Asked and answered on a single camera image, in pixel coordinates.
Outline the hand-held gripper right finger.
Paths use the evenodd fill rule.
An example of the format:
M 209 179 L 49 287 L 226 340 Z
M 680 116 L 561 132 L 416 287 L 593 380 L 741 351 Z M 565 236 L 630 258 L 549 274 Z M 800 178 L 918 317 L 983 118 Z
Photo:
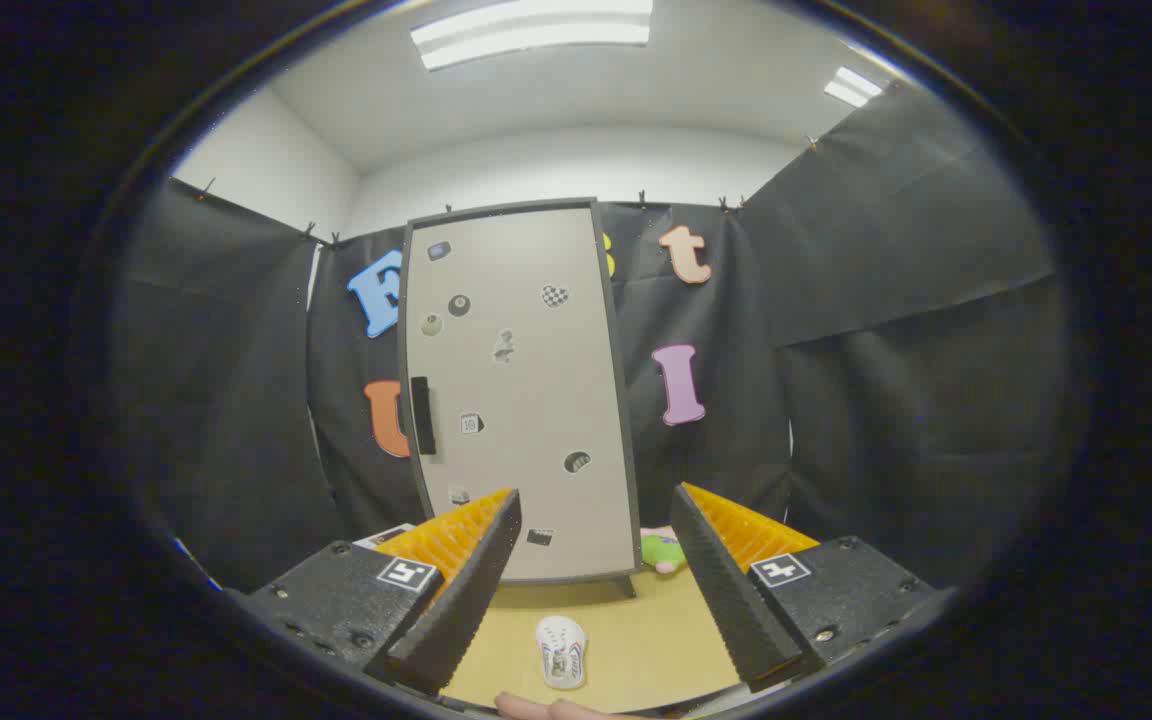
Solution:
M 742 683 L 795 682 L 954 597 L 856 536 L 826 541 L 682 483 L 670 525 Z

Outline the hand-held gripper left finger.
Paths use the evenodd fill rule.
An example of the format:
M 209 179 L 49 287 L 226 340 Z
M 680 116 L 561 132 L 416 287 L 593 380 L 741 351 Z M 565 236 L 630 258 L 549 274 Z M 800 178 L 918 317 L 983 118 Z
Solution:
M 435 696 L 450 683 L 521 530 L 500 488 L 374 547 L 334 541 L 232 598 L 280 646 L 342 676 Z

